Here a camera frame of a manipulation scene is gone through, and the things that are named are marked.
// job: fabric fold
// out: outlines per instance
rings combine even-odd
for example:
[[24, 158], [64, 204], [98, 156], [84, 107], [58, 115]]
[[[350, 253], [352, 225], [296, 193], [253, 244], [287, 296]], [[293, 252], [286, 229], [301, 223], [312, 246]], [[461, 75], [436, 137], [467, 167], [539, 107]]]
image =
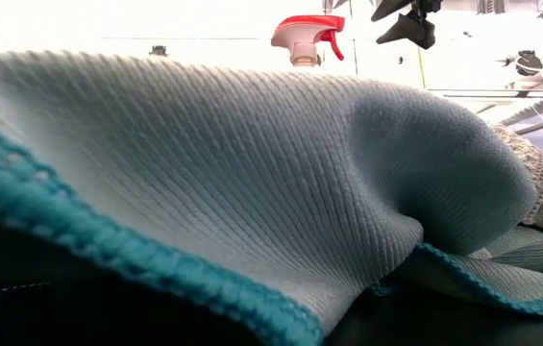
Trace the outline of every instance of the fabric fold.
[[[418, 249], [489, 263], [467, 256], [540, 192], [483, 121], [411, 88], [0, 54], [0, 221], [269, 343], [320, 343], [367, 287], [397, 268], [415, 281], [401, 268]], [[440, 268], [479, 276], [463, 267]], [[543, 300], [531, 287], [520, 298]]]

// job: spray bottle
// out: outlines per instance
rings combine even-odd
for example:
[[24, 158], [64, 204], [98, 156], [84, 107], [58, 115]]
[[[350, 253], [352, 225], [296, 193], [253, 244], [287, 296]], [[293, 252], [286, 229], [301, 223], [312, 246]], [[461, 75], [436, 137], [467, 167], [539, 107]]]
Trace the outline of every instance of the spray bottle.
[[345, 19], [336, 15], [295, 15], [285, 19], [275, 30], [271, 45], [287, 48], [293, 66], [314, 67], [318, 60], [316, 43], [331, 43], [333, 52], [341, 61], [335, 33], [344, 29]]

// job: dark surface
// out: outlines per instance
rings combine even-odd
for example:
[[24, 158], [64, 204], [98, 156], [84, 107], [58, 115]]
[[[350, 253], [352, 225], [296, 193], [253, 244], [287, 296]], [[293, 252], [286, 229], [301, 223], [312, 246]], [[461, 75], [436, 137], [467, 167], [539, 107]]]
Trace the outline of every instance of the dark surface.
[[[0, 293], [0, 345], [253, 344], [241, 326], [119, 279]], [[363, 294], [327, 345], [543, 345], [543, 320], [432, 294]]]

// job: teal cloth edge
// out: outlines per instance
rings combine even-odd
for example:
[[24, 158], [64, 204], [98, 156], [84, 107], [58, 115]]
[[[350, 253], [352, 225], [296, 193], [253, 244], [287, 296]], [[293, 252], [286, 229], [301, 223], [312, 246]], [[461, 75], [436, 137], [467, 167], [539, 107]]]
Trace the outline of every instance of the teal cloth edge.
[[264, 343], [321, 345], [318, 318], [281, 292], [97, 214], [49, 166], [0, 136], [0, 220], [128, 280], [244, 324]]
[[412, 255], [423, 256], [425, 259], [440, 265], [447, 272], [451, 273], [451, 276], [458, 284], [474, 294], [483, 303], [511, 309], [524, 314], [543, 316], [543, 298], [531, 301], [518, 301], [506, 297], [497, 292], [491, 285], [465, 270], [448, 254], [428, 243], [417, 245]]

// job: microfiber cloth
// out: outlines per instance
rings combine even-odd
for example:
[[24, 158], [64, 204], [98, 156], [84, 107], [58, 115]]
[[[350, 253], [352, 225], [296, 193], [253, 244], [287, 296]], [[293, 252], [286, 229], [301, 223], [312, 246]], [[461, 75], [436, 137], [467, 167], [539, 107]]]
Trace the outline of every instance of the microfiber cloth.
[[[423, 91], [0, 54], [0, 224], [269, 344], [320, 344], [396, 284], [542, 315], [543, 233], [517, 226], [538, 199], [489, 126]], [[33, 279], [89, 275], [66, 263]]]

